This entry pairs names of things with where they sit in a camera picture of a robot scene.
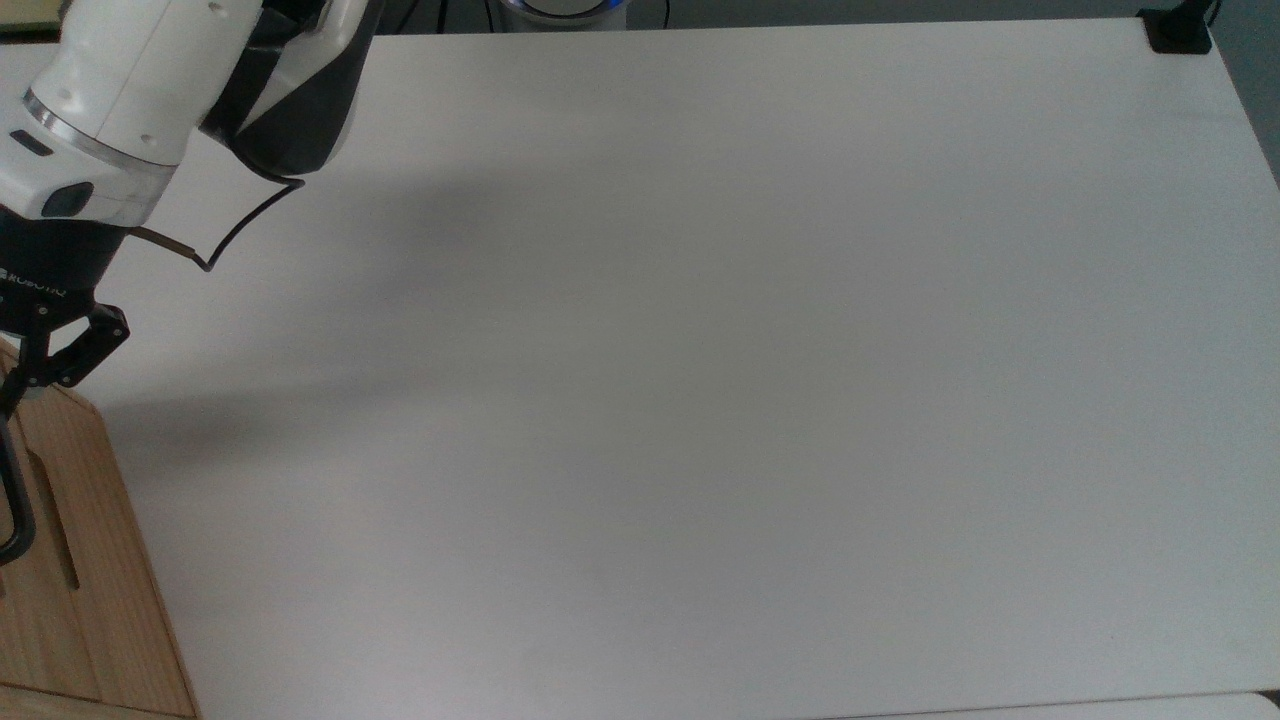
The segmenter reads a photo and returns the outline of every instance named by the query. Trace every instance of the cylindrical device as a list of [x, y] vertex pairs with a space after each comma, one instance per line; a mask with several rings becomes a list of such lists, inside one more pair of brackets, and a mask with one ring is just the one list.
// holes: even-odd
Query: cylindrical device
[[485, 0], [503, 32], [627, 29], [631, 0]]
[[261, 0], [91, 0], [63, 20], [32, 95], [88, 138], [177, 165], [227, 85]]

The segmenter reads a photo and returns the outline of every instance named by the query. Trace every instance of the white table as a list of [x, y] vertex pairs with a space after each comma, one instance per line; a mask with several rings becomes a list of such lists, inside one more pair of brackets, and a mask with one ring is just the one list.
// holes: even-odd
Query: white table
[[[1280, 685], [1280, 195], [1216, 54], [390, 38], [361, 102], [212, 277], [138, 242], [100, 291], [210, 720]], [[269, 190], [200, 140], [151, 225]]]

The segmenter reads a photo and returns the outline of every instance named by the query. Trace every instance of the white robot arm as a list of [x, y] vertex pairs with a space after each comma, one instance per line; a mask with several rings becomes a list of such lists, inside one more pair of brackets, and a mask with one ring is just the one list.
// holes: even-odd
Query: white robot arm
[[[128, 337], [93, 291], [137, 233], [200, 127], [289, 183], [342, 142], [381, 0], [82, 0], [58, 55], [0, 97], [0, 332], [22, 340], [0, 384], [0, 479], [14, 529], [33, 523], [4, 420], [28, 388], [74, 386]], [[211, 264], [202, 264], [207, 269]], [[88, 329], [49, 356], [55, 329]]]

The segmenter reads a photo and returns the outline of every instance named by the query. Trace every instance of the light gray wall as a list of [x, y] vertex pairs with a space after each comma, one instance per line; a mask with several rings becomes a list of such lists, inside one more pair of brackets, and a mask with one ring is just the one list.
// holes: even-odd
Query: light gray wall
[[[442, 0], [388, 0], [384, 32], [435, 32]], [[1133, 17], [1176, 0], [671, 0], [671, 27], [748, 27]], [[663, 0], [632, 0], [632, 28], [662, 26]], [[484, 0], [449, 0], [445, 32], [488, 32]], [[1224, 0], [1213, 27], [1271, 170], [1280, 177], [1280, 0]]]

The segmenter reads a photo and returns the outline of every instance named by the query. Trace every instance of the silver ring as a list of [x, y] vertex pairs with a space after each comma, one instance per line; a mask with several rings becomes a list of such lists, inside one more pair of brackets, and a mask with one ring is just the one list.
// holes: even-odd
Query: silver ring
[[122, 170], [148, 176], [163, 176], [165, 178], [172, 176], [177, 167], [147, 163], [146, 160], [102, 145], [101, 142], [76, 129], [76, 127], [67, 120], [55, 115], [52, 110], [46, 108], [45, 104], [36, 97], [36, 94], [32, 92], [29, 87], [22, 96], [22, 104], [27, 108], [27, 111], [31, 113], [31, 117], [35, 118], [37, 123], [44, 126], [45, 129], [56, 137], [65, 140], [72, 147], [79, 150], [81, 152], [84, 152], [91, 158], [96, 158], [109, 165], [120, 168]]

